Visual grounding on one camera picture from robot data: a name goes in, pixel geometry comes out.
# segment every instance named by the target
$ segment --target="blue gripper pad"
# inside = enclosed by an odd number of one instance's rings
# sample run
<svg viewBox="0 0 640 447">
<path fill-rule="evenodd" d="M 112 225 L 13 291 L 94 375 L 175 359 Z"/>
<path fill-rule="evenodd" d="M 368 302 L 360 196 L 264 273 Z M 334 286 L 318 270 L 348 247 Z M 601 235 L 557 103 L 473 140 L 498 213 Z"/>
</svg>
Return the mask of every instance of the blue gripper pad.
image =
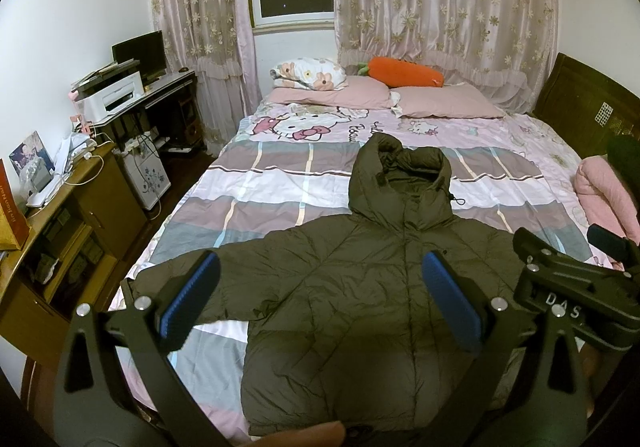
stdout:
<svg viewBox="0 0 640 447">
<path fill-rule="evenodd" d="M 449 325 L 458 346 L 474 355 L 482 349 L 481 316 L 463 293 L 459 278 L 439 252 L 428 252 L 422 259 L 422 280 Z"/>
<path fill-rule="evenodd" d="M 156 331 L 164 351 L 179 350 L 220 281 L 220 260 L 204 252 L 184 276 L 174 277 L 159 294 Z"/>
</svg>

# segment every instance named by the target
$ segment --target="paper bag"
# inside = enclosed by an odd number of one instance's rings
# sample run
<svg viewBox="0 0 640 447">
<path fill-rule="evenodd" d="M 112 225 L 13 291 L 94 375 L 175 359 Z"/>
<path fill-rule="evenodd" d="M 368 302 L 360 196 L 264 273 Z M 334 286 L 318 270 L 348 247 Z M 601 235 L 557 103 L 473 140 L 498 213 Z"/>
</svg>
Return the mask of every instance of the paper bag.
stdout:
<svg viewBox="0 0 640 447">
<path fill-rule="evenodd" d="M 29 236 L 29 226 L 15 205 L 4 164 L 0 160 L 0 250 L 21 249 Z"/>
</svg>

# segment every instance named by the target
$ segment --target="pink lace curtain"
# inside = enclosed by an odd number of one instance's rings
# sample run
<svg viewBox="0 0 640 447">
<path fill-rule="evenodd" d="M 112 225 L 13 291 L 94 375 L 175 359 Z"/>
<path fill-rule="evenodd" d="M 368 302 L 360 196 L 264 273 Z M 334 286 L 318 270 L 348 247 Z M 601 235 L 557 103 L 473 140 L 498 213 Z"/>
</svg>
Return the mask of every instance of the pink lace curtain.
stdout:
<svg viewBox="0 0 640 447">
<path fill-rule="evenodd" d="M 342 65 L 434 66 L 512 112 L 531 109 L 556 48 L 558 0 L 335 0 L 335 12 Z"/>
<path fill-rule="evenodd" d="M 247 0 L 151 0 L 171 71 L 198 74 L 197 103 L 207 147 L 218 154 L 259 100 Z M 243 34 L 239 52 L 238 28 Z"/>
</svg>

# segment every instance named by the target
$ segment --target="dark green puffer jacket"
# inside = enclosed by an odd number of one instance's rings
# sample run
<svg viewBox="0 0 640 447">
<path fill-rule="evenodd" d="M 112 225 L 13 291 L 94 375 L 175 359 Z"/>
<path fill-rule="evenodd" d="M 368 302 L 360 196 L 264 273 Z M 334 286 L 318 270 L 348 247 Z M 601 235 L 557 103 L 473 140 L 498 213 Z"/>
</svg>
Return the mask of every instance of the dark green puffer jacket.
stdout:
<svg viewBox="0 0 640 447">
<path fill-rule="evenodd" d="M 452 214 L 450 176 L 441 150 L 375 134 L 353 167 L 353 214 L 216 251 L 222 280 L 200 322 L 250 322 L 241 399 L 251 434 L 433 419 L 471 357 L 422 282 L 423 255 L 442 251 L 487 296 L 509 301 L 523 267 L 511 234 Z M 186 260 L 142 271 L 136 293 L 157 293 Z"/>
</svg>

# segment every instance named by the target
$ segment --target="window frame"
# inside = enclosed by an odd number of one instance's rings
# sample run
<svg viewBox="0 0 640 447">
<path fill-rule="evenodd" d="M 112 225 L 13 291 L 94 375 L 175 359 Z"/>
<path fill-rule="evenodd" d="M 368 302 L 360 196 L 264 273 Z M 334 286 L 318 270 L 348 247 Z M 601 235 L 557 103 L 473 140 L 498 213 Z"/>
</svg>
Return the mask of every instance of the window frame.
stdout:
<svg viewBox="0 0 640 447">
<path fill-rule="evenodd" d="M 254 15 L 254 28 L 269 28 L 277 26 L 296 26 L 309 23 L 320 22 L 322 24 L 333 24 L 335 10 L 331 12 L 305 12 L 302 14 L 283 14 L 281 16 L 262 16 L 262 5 L 260 0 L 252 0 L 252 13 Z"/>
</svg>

